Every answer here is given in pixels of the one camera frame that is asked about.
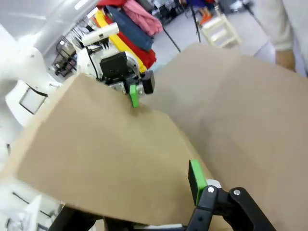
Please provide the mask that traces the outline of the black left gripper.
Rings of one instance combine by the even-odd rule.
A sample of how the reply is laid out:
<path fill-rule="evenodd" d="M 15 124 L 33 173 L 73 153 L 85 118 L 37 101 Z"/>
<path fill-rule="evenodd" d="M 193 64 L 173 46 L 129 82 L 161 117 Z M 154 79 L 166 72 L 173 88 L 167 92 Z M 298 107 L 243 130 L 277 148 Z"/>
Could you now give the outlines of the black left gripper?
<path fill-rule="evenodd" d="M 152 70 L 140 73 L 136 58 L 129 52 L 118 52 L 100 61 L 101 75 L 99 82 L 112 89 L 128 94 L 133 108 L 139 107 L 139 98 L 152 94 L 155 88 Z"/>

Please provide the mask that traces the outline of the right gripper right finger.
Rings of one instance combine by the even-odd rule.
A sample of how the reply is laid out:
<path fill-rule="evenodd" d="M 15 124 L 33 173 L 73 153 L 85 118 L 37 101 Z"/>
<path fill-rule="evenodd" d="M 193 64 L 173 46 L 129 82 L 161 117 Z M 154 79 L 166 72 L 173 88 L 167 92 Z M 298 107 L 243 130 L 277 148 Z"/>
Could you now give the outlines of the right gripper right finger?
<path fill-rule="evenodd" d="M 275 228 L 243 187 L 228 192 L 206 182 L 200 162 L 189 161 L 188 180 L 195 209 L 188 231 L 207 231 L 213 216 L 221 216 L 234 231 L 274 231 Z"/>

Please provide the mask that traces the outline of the person's left hand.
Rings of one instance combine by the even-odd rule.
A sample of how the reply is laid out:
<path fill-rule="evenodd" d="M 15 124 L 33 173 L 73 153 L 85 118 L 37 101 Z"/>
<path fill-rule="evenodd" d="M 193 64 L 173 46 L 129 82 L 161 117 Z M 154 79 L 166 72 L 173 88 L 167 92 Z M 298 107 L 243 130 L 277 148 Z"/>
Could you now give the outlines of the person's left hand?
<path fill-rule="evenodd" d="M 275 63 L 283 68 L 295 72 L 295 56 L 293 50 L 276 51 Z"/>

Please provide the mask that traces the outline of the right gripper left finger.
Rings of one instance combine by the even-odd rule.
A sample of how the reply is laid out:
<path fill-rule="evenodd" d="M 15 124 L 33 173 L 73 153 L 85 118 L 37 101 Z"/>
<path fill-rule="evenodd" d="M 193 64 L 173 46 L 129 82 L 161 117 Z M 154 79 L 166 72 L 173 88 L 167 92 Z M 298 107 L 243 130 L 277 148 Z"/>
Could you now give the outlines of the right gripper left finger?
<path fill-rule="evenodd" d="M 90 212 L 81 211 L 64 205 L 50 231 L 89 231 L 96 221 L 103 220 L 106 231 L 132 231 L 133 223 L 120 219 L 105 217 Z"/>

